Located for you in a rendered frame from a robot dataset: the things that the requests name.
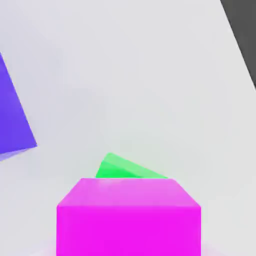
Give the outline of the small green cube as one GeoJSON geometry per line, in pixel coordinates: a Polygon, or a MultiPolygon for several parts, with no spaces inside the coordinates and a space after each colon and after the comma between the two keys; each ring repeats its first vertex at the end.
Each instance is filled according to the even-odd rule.
{"type": "Polygon", "coordinates": [[[164,175],[124,159],[114,153],[108,153],[104,157],[95,177],[167,179],[164,175]]]}

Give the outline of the large purple box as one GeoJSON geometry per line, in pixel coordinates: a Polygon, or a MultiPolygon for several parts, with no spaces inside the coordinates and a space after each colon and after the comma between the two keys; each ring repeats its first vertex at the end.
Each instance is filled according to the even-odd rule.
{"type": "Polygon", "coordinates": [[[0,53],[0,162],[37,147],[37,142],[0,53]]]}

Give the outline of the small magenta cube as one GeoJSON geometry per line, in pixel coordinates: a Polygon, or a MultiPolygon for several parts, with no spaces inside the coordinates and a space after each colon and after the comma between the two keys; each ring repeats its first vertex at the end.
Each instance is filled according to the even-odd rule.
{"type": "Polygon", "coordinates": [[[56,208],[56,256],[201,256],[201,207],[173,179],[83,178],[56,208]]]}

